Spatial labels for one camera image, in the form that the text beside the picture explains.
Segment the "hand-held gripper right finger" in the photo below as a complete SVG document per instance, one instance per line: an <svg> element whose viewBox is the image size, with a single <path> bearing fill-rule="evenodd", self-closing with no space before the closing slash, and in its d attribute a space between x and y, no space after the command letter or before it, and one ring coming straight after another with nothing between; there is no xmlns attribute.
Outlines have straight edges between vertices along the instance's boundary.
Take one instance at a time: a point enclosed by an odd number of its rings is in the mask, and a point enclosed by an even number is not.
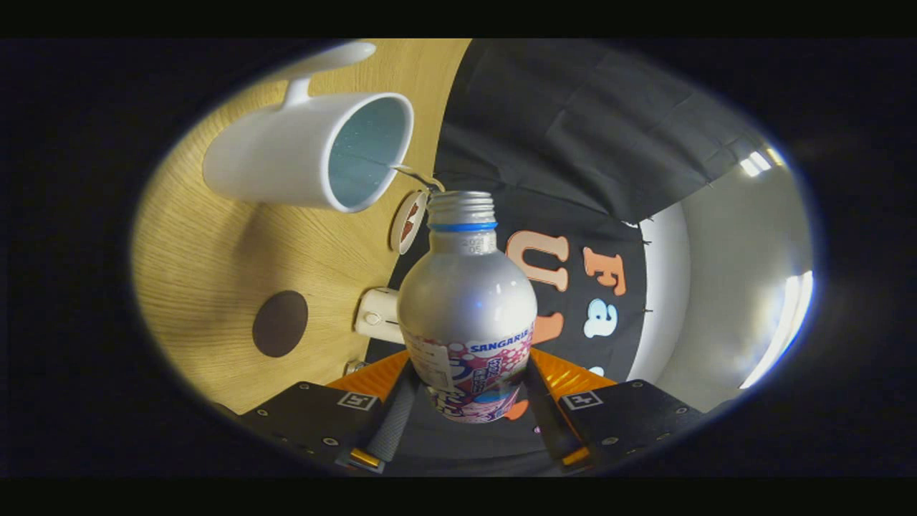
<svg viewBox="0 0 917 516"><path fill-rule="evenodd" d="M566 474L632 466L706 419L651 382L616 383L543 350L531 350L523 384L548 454Z"/></svg>

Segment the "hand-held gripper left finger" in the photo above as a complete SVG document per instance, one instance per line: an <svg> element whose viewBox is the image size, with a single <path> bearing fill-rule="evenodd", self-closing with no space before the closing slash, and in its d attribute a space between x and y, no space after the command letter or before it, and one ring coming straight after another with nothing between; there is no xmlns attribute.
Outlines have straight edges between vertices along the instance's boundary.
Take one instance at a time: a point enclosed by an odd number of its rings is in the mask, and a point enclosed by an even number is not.
<svg viewBox="0 0 917 516"><path fill-rule="evenodd" d="M406 350L327 385L295 383L236 419L310 468L383 473L421 388Z"/></svg>

